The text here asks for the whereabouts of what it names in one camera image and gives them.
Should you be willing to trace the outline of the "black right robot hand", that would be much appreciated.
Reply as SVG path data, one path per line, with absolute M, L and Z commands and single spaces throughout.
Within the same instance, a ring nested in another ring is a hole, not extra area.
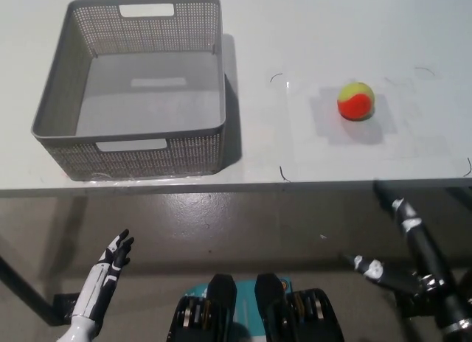
M 379 180 L 373 182 L 373 192 L 406 241 L 415 272 L 397 271 L 362 255 L 342 257 L 368 282 L 394 293 L 401 318 L 432 316 L 444 341 L 470 341 L 471 297 L 467 293 L 471 289 L 457 283 L 426 223 L 407 199 Z

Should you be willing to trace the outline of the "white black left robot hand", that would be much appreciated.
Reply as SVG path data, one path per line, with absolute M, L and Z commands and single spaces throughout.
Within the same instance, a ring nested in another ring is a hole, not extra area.
M 122 269 L 130 262 L 128 257 L 134 242 L 129 230 L 118 234 L 105 248 L 91 268 L 72 313 L 71 322 L 78 318 L 102 323 L 117 288 Z

